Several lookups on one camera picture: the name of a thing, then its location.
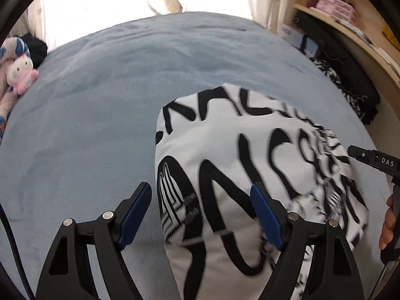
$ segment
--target wooden shelf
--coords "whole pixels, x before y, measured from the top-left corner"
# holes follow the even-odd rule
[[[357,59],[373,83],[385,96],[397,118],[400,119],[400,78],[386,61],[369,44],[365,43],[346,27],[337,23],[333,18],[300,4],[295,4],[294,8],[323,21],[337,30],[337,38]]]
[[[295,3],[307,6],[308,0],[295,0]],[[360,28],[377,46],[388,53],[400,64],[400,51],[382,34],[384,19],[368,0],[350,0],[357,11],[357,27]]]

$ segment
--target blue gripper pad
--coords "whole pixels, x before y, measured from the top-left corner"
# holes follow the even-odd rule
[[[135,239],[136,233],[149,208],[151,194],[151,186],[147,183],[125,215],[121,223],[121,236],[116,245],[119,251],[124,250],[125,247],[130,245]]]
[[[284,241],[281,237],[281,225],[256,184],[253,184],[250,188],[250,200],[268,242],[274,245],[278,250],[281,250],[284,245]]]

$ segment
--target stuffed toy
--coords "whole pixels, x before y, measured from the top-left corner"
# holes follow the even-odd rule
[[[37,80],[39,72],[33,69],[32,60],[23,54],[5,70],[5,75],[14,95],[22,96]]]
[[[0,47],[0,143],[18,97],[39,76],[29,55],[27,45],[19,37],[7,38]]]

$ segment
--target human hand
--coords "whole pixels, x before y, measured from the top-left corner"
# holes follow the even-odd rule
[[[382,232],[379,238],[379,248],[380,250],[384,250],[388,243],[393,240],[393,229],[395,228],[396,217],[393,213],[393,196],[390,196],[386,202],[387,206],[389,206],[385,215],[385,222],[382,226]]]

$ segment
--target bed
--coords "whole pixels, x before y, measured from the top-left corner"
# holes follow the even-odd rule
[[[34,290],[65,218],[93,220],[147,181],[150,208],[122,254],[144,299],[179,299],[164,249],[154,152],[159,111],[180,96],[229,82],[298,108],[345,147],[374,148],[357,115],[312,62],[237,17],[188,12],[120,24],[52,51],[39,71],[13,109],[0,147],[1,202]],[[370,211],[354,251],[369,295],[382,268],[378,240],[390,190],[384,174],[353,165]],[[94,249],[89,254],[99,296],[108,299]],[[22,291],[2,229],[0,260]]]

